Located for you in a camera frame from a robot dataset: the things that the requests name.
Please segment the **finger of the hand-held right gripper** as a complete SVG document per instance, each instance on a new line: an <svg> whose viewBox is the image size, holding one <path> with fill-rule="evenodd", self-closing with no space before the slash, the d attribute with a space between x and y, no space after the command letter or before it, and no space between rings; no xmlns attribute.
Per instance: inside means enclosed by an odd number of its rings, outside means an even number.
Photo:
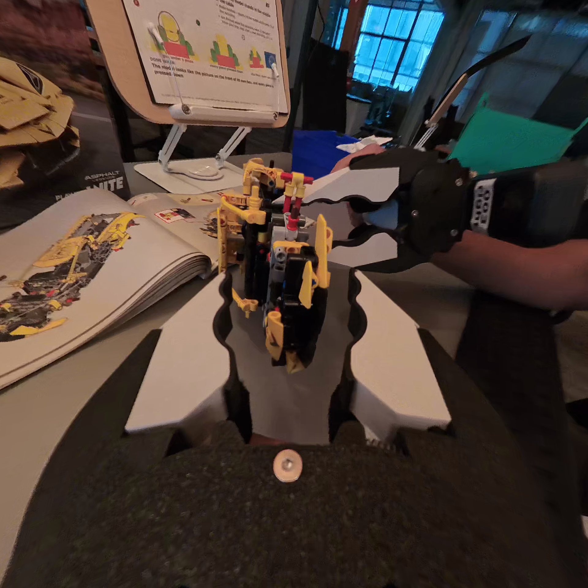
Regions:
<svg viewBox="0 0 588 588"><path fill-rule="evenodd" d="M380 273L398 273L398 245L391 234L368 227L352 239L334 241L331 263L346 268Z"/></svg>
<svg viewBox="0 0 588 588"><path fill-rule="evenodd" d="M305 186L303 205L338 203L358 197L371 203L388 201L400 184L400 167L351 170L349 167Z"/></svg>

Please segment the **yellow brick toy car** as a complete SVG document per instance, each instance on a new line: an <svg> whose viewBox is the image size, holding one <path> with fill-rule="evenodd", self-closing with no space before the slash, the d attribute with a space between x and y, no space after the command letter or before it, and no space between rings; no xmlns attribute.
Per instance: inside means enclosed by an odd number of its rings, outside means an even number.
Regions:
<svg viewBox="0 0 588 588"><path fill-rule="evenodd" d="M330 272L328 255L333 231L323 215L310 226L307 217L283 214L284 170L261 158L243 166L240 192L220 194L217 209L218 272L237 264L243 274L243 295L232 299L246 317L263 312L265 346L274 366L289 374L313 360L325 315Z"/></svg>

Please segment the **toy car set box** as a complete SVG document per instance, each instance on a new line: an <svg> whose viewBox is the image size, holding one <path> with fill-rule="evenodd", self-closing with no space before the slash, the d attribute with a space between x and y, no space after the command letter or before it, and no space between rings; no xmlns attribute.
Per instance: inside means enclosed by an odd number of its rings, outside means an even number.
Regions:
<svg viewBox="0 0 588 588"><path fill-rule="evenodd" d="M130 191L82 1L1 1L1 231L83 189Z"/></svg>

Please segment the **green plastic bin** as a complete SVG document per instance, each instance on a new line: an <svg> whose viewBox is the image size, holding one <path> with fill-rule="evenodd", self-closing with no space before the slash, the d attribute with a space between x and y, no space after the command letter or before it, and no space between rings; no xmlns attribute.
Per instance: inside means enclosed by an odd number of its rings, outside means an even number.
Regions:
<svg viewBox="0 0 588 588"><path fill-rule="evenodd" d="M563 128L494 111L488 102L484 93L447 157L479 175L555 163L587 124Z"/></svg>

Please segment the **white folding stand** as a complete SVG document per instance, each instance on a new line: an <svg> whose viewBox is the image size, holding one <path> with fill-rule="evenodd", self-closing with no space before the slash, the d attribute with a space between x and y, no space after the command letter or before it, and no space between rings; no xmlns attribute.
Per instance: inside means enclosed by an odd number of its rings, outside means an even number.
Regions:
<svg viewBox="0 0 588 588"><path fill-rule="evenodd" d="M521 50L525 47L528 41L531 39L532 35L527 35L519 40L510 43L509 45L489 54L487 57L483 58L482 60L478 61L477 63L473 64L470 68L465 70L462 75L458 78L458 80L451 86L451 88L445 93L443 98L440 100L439 104L432 112L430 117L425 120L424 128L425 131L423 132L422 136L416 143L412 143L412 147L419 151L424 150L424 145L435 132L438 127L438 124L445 113L448 111L449 107L452 105L455 98L459 95L462 89L467 84L467 81L473 77L476 73L480 70L490 66L505 57L514 54L515 52Z"/></svg>

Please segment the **instruction sheet on stand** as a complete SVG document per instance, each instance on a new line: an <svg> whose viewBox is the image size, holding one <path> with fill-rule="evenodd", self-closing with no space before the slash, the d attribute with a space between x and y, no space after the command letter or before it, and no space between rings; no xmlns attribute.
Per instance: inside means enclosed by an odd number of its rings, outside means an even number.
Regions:
<svg viewBox="0 0 588 588"><path fill-rule="evenodd" d="M240 171L225 161L235 146L252 128L279 128L285 125L290 114L288 66L285 54L281 2L279 34L281 37L282 71L286 74L288 112L203 107L202 105L156 104L152 97L142 61L123 6L123 1L87 1L89 16L98 35L99 46L107 64L110 78L128 106L144 119L157 124L172 125L158 162L137 164L135 171L176 194L202 194L235 187ZM187 126L211 125L237 127L238 130L213 158L173 160L171 156Z"/></svg>

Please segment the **paned window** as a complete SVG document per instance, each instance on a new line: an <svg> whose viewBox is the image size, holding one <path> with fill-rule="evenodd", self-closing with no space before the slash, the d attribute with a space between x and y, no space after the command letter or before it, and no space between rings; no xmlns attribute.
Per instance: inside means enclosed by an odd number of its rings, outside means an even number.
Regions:
<svg viewBox="0 0 588 588"><path fill-rule="evenodd" d="M348 95L413 93L444 19L438 1L368 1L350 51Z"/></svg>

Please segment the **blue plastic bin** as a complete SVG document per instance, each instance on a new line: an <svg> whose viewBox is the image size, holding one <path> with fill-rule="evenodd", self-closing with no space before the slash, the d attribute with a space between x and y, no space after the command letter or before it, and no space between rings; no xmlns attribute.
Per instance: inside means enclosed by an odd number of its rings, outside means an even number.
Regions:
<svg viewBox="0 0 588 588"><path fill-rule="evenodd" d="M339 145L357 143L349 135L334 130L293 131L292 171L304 173L314 180L328 175L332 168L349 153L337 148Z"/></svg>

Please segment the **printed instruction sheet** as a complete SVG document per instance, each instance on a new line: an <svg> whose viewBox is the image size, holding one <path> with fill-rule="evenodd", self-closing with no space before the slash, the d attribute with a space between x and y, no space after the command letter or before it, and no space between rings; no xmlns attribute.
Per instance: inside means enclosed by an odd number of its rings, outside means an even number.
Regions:
<svg viewBox="0 0 588 588"><path fill-rule="evenodd" d="M276 1L123 1L156 104L288 112Z"/></svg>

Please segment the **person's right hand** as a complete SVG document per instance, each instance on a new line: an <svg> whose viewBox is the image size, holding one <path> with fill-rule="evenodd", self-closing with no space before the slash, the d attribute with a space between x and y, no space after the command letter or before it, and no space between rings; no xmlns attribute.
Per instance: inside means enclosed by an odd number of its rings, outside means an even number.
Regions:
<svg viewBox="0 0 588 588"><path fill-rule="evenodd" d="M372 154L374 155L374 154L382 153L383 151L385 151L384 147L382 147L378 144L366 145L361 150L354 152L354 153L350 153L349 155L346 155L344 158L339 160L335 164L335 166L332 168L330 173L336 173L337 171L340 171L341 169L348 167L350 165L350 163L358 157L364 157L364 156L368 156L368 155L372 155Z"/></svg>

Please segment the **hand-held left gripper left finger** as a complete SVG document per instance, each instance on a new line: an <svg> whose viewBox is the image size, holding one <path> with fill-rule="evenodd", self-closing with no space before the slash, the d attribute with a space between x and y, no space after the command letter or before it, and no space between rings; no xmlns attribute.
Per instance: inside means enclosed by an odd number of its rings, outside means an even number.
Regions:
<svg viewBox="0 0 588 588"><path fill-rule="evenodd" d="M232 277L220 273L161 327L127 433L173 428L200 445L217 423L230 420L250 441L249 393L226 342L231 302Z"/></svg>

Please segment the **black monitor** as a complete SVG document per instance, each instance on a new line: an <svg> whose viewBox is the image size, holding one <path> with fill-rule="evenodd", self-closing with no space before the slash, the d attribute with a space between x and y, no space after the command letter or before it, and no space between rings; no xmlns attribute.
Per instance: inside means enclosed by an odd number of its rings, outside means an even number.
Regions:
<svg viewBox="0 0 588 588"><path fill-rule="evenodd" d="M303 129L345 132L348 65L347 51L311 39L302 85Z"/></svg>

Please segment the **wooden post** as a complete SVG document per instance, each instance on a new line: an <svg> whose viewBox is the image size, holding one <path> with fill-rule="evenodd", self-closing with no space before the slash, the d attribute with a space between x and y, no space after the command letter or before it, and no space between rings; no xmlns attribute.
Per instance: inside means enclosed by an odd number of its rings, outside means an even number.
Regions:
<svg viewBox="0 0 588 588"><path fill-rule="evenodd" d="M348 13L343 29L340 51L345 51L352 57L355 54L357 39L361 30L366 7L369 1L349 1Z"/></svg>

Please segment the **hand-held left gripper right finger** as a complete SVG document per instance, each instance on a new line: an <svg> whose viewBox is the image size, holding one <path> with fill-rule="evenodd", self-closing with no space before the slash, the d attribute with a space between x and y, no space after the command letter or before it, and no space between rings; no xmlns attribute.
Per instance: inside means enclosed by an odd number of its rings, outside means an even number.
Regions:
<svg viewBox="0 0 588 588"><path fill-rule="evenodd" d="M447 432L451 415L418 324L361 271L349 273L341 380L330 399L329 440L357 421L381 442L398 429Z"/></svg>

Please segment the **open instruction booklet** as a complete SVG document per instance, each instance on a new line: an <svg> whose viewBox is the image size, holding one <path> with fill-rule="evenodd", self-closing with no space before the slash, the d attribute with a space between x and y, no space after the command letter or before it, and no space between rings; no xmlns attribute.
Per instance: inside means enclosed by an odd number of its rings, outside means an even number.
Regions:
<svg viewBox="0 0 588 588"><path fill-rule="evenodd" d="M87 189L1 235L1 388L216 269L222 194Z"/></svg>

